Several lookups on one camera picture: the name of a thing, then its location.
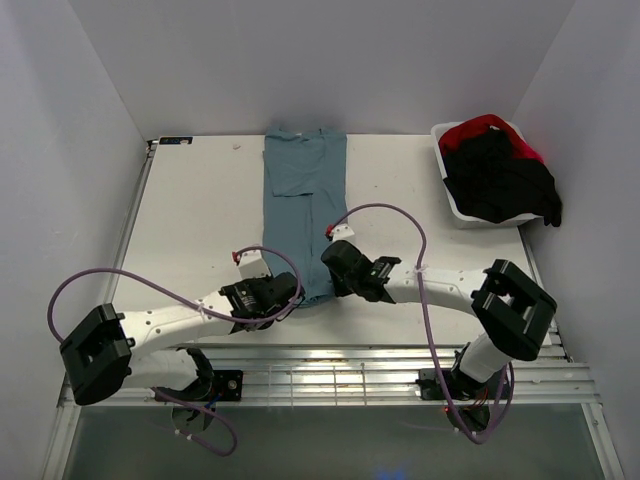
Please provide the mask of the blue t shirt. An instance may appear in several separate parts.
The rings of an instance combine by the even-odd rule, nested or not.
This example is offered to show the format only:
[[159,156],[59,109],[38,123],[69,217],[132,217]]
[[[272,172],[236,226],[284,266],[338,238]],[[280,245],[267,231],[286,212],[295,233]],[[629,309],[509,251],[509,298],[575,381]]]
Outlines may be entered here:
[[320,257],[329,245],[327,227],[347,211],[346,156],[343,132],[293,133],[272,127],[264,137],[262,245],[296,265],[305,308],[334,297]]

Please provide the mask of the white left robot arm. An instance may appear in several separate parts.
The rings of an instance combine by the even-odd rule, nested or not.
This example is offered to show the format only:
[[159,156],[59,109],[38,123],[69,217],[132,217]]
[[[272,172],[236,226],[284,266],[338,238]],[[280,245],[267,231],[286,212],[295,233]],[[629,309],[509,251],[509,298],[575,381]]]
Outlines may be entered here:
[[193,341],[260,330],[305,296],[290,272],[240,280],[194,301],[154,310],[93,308],[59,350],[75,402],[99,403],[127,388],[155,388],[181,401],[206,401],[216,375]]

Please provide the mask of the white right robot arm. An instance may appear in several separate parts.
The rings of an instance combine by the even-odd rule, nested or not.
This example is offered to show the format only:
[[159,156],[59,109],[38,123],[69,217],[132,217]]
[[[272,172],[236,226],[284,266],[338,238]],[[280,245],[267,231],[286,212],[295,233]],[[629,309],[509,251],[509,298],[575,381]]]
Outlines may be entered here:
[[371,260],[345,240],[322,254],[338,297],[371,303],[422,304],[475,316],[484,329],[443,374],[447,387],[474,397],[510,361],[534,361],[557,311],[556,300],[516,264],[497,259],[485,270],[417,270],[397,257]]

